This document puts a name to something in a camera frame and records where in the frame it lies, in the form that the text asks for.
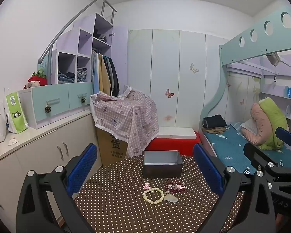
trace bunk bed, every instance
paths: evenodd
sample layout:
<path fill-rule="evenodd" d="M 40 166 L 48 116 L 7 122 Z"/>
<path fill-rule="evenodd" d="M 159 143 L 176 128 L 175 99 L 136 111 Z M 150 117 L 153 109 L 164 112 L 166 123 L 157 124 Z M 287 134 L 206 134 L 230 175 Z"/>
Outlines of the bunk bed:
<path fill-rule="evenodd" d="M 286 118 L 291 119 L 291 96 L 287 94 L 288 87 L 276 83 L 277 76 L 291 76 L 291 54 L 277 54 L 287 50 L 291 50 L 291 7 L 288 6 L 280 8 L 219 46 L 220 84 L 215 96 L 202 110 L 199 135 L 205 150 L 211 156 L 218 157 L 225 166 L 233 166 L 238 172 L 246 174 L 253 174 L 257 170 L 244 155 L 243 148 L 248 140 L 238 129 L 240 124 L 228 125 L 229 129 L 223 134 L 210 134 L 201 129 L 203 118 L 209 116 L 210 111 L 223 97 L 227 71 L 261 78 L 260 99 L 270 97 Z M 262 152 L 275 163 L 291 167 L 291 147 L 287 144 L 278 151 Z"/>

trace pink checkered cloth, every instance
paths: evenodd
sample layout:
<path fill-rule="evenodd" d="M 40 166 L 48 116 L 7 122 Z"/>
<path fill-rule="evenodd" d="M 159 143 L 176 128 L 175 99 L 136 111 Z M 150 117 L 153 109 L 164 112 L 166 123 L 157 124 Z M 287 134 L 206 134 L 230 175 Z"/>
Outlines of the pink checkered cloth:
<path fill-rule="evenodd" d="M 114 97 L 100 91 L 90 102 L 96 127 L 128 143 L 126 157 L 141 155 L 158 135 L 155 102 L 143 92 L 128 87 Z"/>

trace brown table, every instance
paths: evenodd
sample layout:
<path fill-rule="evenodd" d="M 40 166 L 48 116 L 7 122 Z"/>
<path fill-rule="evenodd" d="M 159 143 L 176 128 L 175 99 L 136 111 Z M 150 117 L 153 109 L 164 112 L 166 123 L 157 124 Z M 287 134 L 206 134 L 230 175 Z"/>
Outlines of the brown table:
<path fill-rule="evenodd" d="M 218 196 L 210 191 L 195 160 L 182 156 L 183 170 L 178 179 L 144 179 L 142 156 L 123 159 L 98 171 L 82 187 L 75 202 L 97 233 L 195 233 L 205 220 Z M 143 200 L 143 186 L 164 186 L 171 180 L 185 183 L 188 189 L 177 193 L 177 203 L 149 204 Z M 148 193 L 151 200 L 158 192 Z M 230 228 L 242 199 L 238 193 L 223 230 Z"/>

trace brown folded clothing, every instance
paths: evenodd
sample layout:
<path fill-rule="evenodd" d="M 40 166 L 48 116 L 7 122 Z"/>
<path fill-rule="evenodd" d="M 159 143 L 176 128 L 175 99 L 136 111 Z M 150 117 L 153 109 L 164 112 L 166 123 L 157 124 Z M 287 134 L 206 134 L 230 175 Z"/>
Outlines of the brown folded clothing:
<path fill-rule="evenodd" d="M 217 128 L 212 128 L 212 129 L 205 129 L 204 127 L 202 127 L 202 131 L 207 132 L 207 133 L 223 134 L 223 132 L 226 130 L 227 130 L 227 127 L 217 127 Z"/>

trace teal drawer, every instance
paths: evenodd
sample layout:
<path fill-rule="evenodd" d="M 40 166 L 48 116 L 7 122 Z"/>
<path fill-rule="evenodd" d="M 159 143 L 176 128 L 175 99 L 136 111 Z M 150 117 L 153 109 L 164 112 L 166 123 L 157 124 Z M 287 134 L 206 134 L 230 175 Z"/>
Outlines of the teal drawer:
<path fill-rule="evenodd" d="M 36 122 L 69 110 L 68 85 L 47 85 L 32 88 L 33 109 Z M 51 107 L 45 112 L 46 105 Z"/>
<path fill-rule="evenodd" d="M 92 94 L 91 82 L 78 82 L 68 84 L 69 105 L 70 109 L 76 109 L 89 103 L 89 96 Z M 82 97 L 85 98 L 85 103 L 81 103 Z"/>

